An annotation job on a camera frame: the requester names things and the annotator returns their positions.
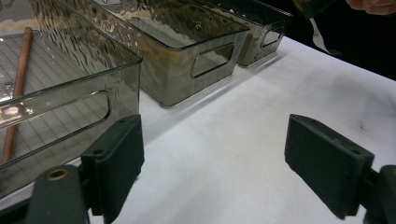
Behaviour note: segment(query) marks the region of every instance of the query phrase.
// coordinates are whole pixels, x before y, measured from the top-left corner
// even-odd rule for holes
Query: dark background
[[[259,0],[294,15],[286,36],[318,49],[312,42],[313,28],[292,0]],[[396,80],[396,14],[369,15],[338,0],[315,17],[327,49],[343,53],[337,57],[358,67]]]

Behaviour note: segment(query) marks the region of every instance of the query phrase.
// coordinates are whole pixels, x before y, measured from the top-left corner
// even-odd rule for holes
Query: transparent storage container
[[[245,67],[276,52],[293,18],[288,12],[256,0],[194,1],[250,28],[237,61]]]
[[[248,31],[188,0],[60,1],[141,54],[141,88],[162,106],[229,76]]]
[[[23,96],[12,97],[23,33],[0,35],[1,148],[7,128],[17,125],[12,160],[0,165],[0,199],[77,158],[116,120],[139,113],[141,57],[55,2],[31,3],[37,20],[29,24],[40,31]]]

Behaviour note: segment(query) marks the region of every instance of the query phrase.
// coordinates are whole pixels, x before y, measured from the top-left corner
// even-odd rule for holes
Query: white table
[[[372,151],[377,171],[396,163],[396,82],[286,37],[176,107],[142,92],[140,113],[146,162],[116,223],[361,224],[363,207],[339,220],[285,163],[290,114]]]

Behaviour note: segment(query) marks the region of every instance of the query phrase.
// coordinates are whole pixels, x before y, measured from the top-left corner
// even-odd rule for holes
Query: copper rod
[[[33,30],[30,27],[26,27],[23,36],[23,42],[21,47],[20,61],[18,64],[17,75],[15,77],[14,92],[12,97],[18,97],[23,95],[23,86],[26,77],[27,64],[29,61],[30,48],[32,45]],[[6,163],[11,160],[12,148],[14,146],[15,132],[17,131],[17,125],[13,125],[7,128],[6,141],[4,144],[3,159],[2,163]]]

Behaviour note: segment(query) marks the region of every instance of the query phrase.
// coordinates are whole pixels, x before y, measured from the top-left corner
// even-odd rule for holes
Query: person's hand
[[[368,14],[389,15],[396,12],[396,0],[346,0],[356,10],[364,10]]]
[[[301,6],[303,4],[304,0],[293,0],[294,5],[300,10],[303,11],[303,7]]]

